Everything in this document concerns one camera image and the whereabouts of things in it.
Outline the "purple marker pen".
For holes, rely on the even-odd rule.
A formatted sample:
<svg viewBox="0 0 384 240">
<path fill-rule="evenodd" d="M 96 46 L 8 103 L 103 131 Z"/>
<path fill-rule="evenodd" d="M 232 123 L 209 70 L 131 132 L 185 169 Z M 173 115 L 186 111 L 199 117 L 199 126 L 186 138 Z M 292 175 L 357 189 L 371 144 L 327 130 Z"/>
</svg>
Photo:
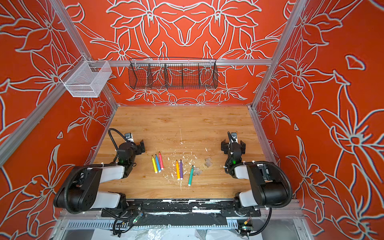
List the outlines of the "purple marker pen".
<svg viewBox="0 0 384 240">
<path fill-rule="evenodd" d="M 182 160 L 179 161 L 179 166 L 180 166 L 181 173 L 183 173 L 183 161 Z"/>
</svg>

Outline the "green marker pen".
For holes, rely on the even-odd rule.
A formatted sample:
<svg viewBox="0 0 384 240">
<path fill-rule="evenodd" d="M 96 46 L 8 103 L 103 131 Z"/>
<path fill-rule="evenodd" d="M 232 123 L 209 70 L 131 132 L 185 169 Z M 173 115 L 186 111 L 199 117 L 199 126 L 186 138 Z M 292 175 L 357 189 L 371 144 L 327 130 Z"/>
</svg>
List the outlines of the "green marker pen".
<svg viewBox="0 0 384 240">
<path fill-rule="evenodd" d="M 192 165 L 191 170 L 190 170 L 189 181 L 188 181 L 188 186 L 189 187 L 192 185 L 193 176 L 194 176 L 194 170 L 195 170 L 195 166 Z"/>
</svg>

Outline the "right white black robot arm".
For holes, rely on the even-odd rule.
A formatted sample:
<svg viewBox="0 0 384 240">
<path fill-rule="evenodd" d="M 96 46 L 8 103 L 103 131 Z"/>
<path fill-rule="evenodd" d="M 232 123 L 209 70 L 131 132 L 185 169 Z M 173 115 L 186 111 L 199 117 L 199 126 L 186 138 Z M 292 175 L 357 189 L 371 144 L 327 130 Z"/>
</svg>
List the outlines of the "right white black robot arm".
<svg viewBox="0 0 384 240">
<path fill-rule="evenodd" d="M 291 182 L 284 171 L 272 162 L 245 162 L 242 155 L 246 153 L 246 144 L 229 134 L 229 141 L 221 142 L 221 151 L 228 156 L 225 173 L 234 179 L 248 180 L 251 189 L 237 193 L 234 205 L 237 209 L 283 208 L 293 199 Z"/>
</svg>

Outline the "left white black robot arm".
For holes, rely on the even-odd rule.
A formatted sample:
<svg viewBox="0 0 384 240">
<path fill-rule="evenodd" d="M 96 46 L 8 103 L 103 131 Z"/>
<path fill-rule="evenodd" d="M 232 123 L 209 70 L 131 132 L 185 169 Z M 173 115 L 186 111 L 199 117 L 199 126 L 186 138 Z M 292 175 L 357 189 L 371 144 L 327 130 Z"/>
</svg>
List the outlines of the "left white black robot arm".
<svg viewBox="0 0 384 240">
<path fill-rule="evenodd" d="M 135 166 L 135 158 L 146 151 L 144 141 L 137 145 L 127 141 L 119 145 L 117 155 L 109 164 L 75 166 L 54 198 L 54 207 L 79 214 L 106 209 L 120 214 L 128 209 L 126 195 L 103 192 L 100 184 L 127 178 Z"/>
</svg>

